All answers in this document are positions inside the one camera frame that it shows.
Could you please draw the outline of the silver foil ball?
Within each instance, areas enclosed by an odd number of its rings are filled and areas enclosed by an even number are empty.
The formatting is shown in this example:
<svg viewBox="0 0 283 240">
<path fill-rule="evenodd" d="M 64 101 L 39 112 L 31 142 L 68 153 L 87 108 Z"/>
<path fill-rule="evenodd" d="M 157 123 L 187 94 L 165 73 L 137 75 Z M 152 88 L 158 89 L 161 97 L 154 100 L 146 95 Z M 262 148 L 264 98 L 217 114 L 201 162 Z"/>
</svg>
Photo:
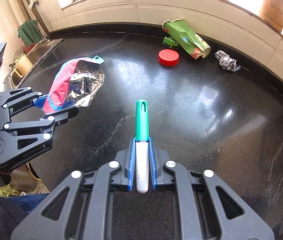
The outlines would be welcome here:
<svg viewBox="0 0 283 240">
<path fill-rule="evenodd" d="M 231 72 L 237 72 L 241 69 L 241 66 L 237 64 L 235 59 L 232 59 L 228 54 L 224 51 L 218 50 L 215 53 L 215 58 L 219 61 L 220 66 L 224 70 L 228 70 Z"/>
</svg>

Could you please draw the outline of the stainless steel sink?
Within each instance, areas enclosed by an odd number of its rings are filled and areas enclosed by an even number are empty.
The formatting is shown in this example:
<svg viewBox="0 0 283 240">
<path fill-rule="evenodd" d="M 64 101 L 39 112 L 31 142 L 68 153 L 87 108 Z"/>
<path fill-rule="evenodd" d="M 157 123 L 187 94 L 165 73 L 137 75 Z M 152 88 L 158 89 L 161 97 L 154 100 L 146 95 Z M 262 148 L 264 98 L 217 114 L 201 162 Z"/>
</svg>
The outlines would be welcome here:
<svg viewBox="0 0 283 240">
<path fill-rule="evenodd" d="M 25 55 L 33 63 L 33 67 L 24 78 L 20 78 L 12 69 L 13 63 L 17 57 L 10 64 L 10 72 L 5 78 L 5 89 L 19 88 L 30 73 L 50 54 L 54 53 L 54 50 L 61 45 L 63 38 L 58 39 L 42 39 L 39 43 L 35 44 Z"/>
</svg>

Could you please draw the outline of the green dish cloth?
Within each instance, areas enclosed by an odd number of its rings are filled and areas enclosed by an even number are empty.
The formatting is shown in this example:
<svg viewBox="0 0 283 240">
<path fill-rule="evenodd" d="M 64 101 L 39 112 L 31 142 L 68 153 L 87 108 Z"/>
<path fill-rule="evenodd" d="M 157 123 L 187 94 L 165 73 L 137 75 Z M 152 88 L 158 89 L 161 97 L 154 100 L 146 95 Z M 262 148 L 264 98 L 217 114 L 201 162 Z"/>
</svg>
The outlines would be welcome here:
<svg viewBox="0 0 283 240">
<path fill-rule="evenodd" d="M 26 47 L 37 44 L 43 39 L 43 35 L 39 31 L 37 20 L 25 21 L 18 27 L 17 33 Z"/>
</svg>

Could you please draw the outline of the pink blue foil snack bag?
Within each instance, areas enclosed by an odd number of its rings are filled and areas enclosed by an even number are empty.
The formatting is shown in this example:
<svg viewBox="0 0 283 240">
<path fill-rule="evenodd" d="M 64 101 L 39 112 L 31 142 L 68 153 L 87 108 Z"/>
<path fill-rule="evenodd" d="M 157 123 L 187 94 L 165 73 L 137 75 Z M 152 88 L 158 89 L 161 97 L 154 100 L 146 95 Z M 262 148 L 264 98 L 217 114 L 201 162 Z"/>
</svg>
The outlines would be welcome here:
<svg viewBox="0 0 283 240">
<path fill-rule="evenodd" d="M 105 81 L 100 56 L 79 57 L 61 65 L 43 103 L 49 114 L 67 107 L 88 107 Z"/>
</svg>

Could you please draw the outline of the green crushed drink carton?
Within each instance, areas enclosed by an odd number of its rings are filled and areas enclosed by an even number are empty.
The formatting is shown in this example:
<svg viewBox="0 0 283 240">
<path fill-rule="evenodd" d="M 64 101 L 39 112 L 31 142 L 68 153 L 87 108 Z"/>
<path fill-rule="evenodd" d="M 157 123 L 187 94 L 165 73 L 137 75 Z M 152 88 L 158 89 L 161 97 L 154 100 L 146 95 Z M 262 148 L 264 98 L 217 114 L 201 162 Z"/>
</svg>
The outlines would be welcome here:
<svg viewBox="0 0 283 240">
<path fill-rule="evenodd" d="M 163 40 L 163 44 L 169 48 L 181 46 L 195 60 L 203 59 L 211 52 L 211 47 L 203 40 L 184 19 L 165 21 L 162 25 L 163 31 L 169 35 Z"/>
</svg>

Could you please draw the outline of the brass pot in sink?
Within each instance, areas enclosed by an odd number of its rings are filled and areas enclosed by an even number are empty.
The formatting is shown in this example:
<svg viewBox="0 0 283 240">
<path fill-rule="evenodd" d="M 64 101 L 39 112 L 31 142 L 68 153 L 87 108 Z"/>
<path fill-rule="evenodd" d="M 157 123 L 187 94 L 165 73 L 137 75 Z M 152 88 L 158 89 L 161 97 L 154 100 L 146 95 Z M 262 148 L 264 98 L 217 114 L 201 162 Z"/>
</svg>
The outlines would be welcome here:
<svg viewBox="0 0 283 240">
<path fill-rule="evenodd" d="M 21 54 L 13 63 L 12 69 L 20 78 L 24 78 L 32 67 L 33 63 L 29 58 L 25 54 Z"/>
</svg>

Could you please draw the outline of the red round plastic lid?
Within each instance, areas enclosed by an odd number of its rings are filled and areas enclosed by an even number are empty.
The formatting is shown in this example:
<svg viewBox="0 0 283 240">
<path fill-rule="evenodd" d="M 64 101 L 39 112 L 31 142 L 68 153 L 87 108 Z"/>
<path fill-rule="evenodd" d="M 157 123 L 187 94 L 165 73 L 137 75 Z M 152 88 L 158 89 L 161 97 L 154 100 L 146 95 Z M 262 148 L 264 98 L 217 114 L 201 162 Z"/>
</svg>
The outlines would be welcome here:
<svg viewBox="0 0 283 240">
<path fill-rule="evenodd" d="M 179 59 L 178 52 L 172 49 L 163 49 L 158 53 L 158 62 L 162 66 L 173 67 L 179 63 Z"/>
</svg>

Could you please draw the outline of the wooden cylinder container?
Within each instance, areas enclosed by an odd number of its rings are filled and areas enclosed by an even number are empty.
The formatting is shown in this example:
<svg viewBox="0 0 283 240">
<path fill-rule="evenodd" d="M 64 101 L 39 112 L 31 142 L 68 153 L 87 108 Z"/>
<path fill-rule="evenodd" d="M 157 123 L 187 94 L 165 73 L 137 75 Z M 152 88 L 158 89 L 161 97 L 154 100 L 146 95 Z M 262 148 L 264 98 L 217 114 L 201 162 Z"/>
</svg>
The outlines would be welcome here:
<svg viewBox="0 0 283 240">
<path fill-rule="evenodd" d="M 281 33 L 283 29 L 283 0 L 263 0 L 259 17 Z"/>
</svg>

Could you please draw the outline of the green capped white marker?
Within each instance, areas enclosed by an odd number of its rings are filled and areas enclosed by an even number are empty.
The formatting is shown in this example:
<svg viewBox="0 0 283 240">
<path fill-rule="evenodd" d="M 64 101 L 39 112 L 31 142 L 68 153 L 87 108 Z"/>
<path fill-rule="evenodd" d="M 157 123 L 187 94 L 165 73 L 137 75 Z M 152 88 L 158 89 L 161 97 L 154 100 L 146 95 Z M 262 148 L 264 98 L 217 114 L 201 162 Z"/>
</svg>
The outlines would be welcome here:
<svg viewBox="0 0 283 240">
<path fill-rule="evenodd" d="M 149 113 L 148 102 L 138 100 L 135 115 L 135 170 L 137 191 L 149 189 Z"/>
</svg>

